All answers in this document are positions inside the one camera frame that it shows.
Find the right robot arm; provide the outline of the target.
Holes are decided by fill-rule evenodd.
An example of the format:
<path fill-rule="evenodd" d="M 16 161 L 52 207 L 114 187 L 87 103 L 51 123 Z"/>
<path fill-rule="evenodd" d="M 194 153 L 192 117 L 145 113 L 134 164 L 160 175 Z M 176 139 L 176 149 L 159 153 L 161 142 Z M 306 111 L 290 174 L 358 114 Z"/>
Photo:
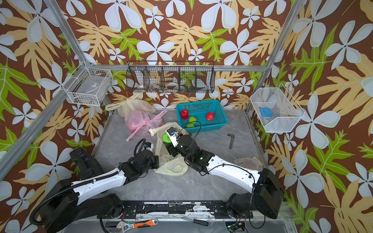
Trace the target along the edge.
<path fill-rule="evenodd" d="M 250 170 L 229 163 L 214 153 L 199 148 L 191 135 L 165 133 L 162 141 L 171 155 L 182 156 L 186 164 L 201 176 L 215 175 L 247 191 L 231 195 L 226 205 L 231 215 L 238 216 L 257 210 L 265 217 L 277 218 L 285 189 L 272 171 Z"/>

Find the red apple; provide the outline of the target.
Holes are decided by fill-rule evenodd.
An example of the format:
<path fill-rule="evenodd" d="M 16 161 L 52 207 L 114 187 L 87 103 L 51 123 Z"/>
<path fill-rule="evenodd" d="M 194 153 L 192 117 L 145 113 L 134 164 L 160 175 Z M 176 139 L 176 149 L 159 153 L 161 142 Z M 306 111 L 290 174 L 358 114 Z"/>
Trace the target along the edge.
<path fill-rule="evenodd" d="M 186 110 L 186 109 L 183 109 L 183 110 L 181 111 L 181 119 L 186 120 L 186 119 L 188 119 L 188 118 L 189 118 L 189 111 Z"/>

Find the teal plastic basket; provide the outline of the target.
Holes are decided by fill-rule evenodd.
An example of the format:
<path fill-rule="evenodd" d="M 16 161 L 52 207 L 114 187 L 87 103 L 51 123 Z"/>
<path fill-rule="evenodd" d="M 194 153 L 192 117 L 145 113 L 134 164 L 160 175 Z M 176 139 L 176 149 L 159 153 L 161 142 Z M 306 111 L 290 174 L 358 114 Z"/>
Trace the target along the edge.
<path fill-rule="evenodd" d="M 197 118 L 195 127 L 186 127 L 189 124 L 189 118 L 186 120 L 181 119 L 181 111 L 183 109 L 189 111 L 189 118 Z M 222 126 L 228 124 L 226 113 L 217 100 L 181 103 L 176 106 L 176 111 L 179 126 L 186 129 L 189 133 L 201 133 L 206 131 L 219 130 Z M 213 121 L 206 120 L 206 115 L 208 112 L 213 112 L 215 114 L 215 119 Z"/>

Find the green apple toy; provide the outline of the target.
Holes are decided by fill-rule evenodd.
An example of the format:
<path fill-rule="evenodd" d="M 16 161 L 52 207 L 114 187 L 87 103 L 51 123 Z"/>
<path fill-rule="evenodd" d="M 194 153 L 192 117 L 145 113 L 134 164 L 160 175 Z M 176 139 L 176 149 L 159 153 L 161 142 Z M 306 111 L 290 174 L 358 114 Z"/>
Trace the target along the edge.
<path fill-rule="evenodd" d="M 197 122 L 197 118 L 194 117 L 194 116 L 191 116 L 189 119 L 188 119 L 188 122 L 189 123 L 192 123 L 192 124 L 195 124 Z"/>

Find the red fruit toy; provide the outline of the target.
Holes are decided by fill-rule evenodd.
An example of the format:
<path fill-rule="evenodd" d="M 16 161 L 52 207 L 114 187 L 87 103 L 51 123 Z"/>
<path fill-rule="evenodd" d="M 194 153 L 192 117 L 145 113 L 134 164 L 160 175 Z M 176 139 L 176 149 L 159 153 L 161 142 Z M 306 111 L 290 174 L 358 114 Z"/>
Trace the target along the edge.
<path fill-rule="evenodd" d="M 215 114 L 213 112 L 208 112 L 206 115 L 206 120 L 213 121 L 215 119 Z"/>

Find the green cabbage toy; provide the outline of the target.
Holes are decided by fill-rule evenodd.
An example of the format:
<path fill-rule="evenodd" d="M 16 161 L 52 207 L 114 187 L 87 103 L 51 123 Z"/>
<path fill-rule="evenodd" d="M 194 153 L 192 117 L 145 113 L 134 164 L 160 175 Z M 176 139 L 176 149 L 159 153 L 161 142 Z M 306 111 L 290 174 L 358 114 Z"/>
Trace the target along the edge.
<path fill-rule="evenodd" d="M 167 143 L 167 144 L 172 143 L 172 141 L 171 141 L 170 137 L 167 135 L 167 133 L 163 134 L 162 141 L 163 141 L 163 143 Z"/>

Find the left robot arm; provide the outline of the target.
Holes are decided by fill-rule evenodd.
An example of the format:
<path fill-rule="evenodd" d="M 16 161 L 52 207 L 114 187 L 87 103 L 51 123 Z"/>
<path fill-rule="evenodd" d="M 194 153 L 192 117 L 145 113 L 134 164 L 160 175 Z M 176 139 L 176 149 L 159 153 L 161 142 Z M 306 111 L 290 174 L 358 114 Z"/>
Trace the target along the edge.
<path fill-rule="evenodd" d="M 29 216 L 31 224 L 44 226 L 48 233 L 57 233 L 76 220 L 94 215 L 119 216 L 122 200 L 116 194 L 101 198 L 98 195 L 133 182 L 159 167 L 159 157 L 148 149 L 136 151 L 127 162 L 107 173 L 82 147 L 74 149 L 70 156 L 83 169 L 81 180 L 59 181 Z"/>

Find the yellow plastic bag with fruit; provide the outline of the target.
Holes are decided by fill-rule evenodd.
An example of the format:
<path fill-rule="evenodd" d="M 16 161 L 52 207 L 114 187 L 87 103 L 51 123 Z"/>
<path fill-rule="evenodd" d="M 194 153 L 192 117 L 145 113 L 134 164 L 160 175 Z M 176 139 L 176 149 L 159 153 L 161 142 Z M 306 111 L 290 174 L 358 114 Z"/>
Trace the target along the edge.
<path fill-rule="evenodd" d="M 181 155 L 173 157 L 166 149 L 162 137 L 166 130 L 174 127 L 177 131 L 186 133 L 177 122 L 168 122 L 158 128 L 150 129 L 151 136 L 156 136 L 157 142 L 154 149 L 154 155 L 159 157 L 159 168 L 155 169 L 155 173 L 169 175 L 169 176 L 182 176 L 187 172 L 188 166 Z"/>

